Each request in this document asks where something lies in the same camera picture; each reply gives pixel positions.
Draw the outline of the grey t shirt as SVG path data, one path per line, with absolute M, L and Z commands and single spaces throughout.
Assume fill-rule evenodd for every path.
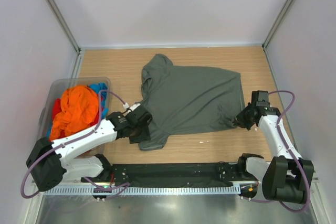
M 226 69 L 176 66 L 156 54 L 141 72 L 140 102 L 153 117 L 142 151 L 159 150 L 169 136 L 231 130 L 245 107 L 241 74 Z

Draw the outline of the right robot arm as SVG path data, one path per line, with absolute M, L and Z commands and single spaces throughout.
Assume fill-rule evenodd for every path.
M 292 144 L 283 125 L 282 114 L 268 102 L 248 103 L 233 123 L 250 130 L 256 125 L 267 140 L 272 154 L 270 163 L 248 157 L 236 167 L 238 177 L 261 180 L 265 199 L 280 203 L 308 204 L 314 166 L 305 160 Z

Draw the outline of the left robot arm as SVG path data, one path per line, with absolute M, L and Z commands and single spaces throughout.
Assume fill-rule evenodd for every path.
M 81 155 L 105 143 L 128 138 L 138 143 L 149 135 L 152 114 L 137 103 L 125 113 L 113 112 L 98 124 L 74 135 L 50 141 L 39 139 L 26 165 L 38 190 L 48 191 L 59 183 L 91 177 L 106 182 L 111 177 L 108 160 L 101 154 L 82 158 Z

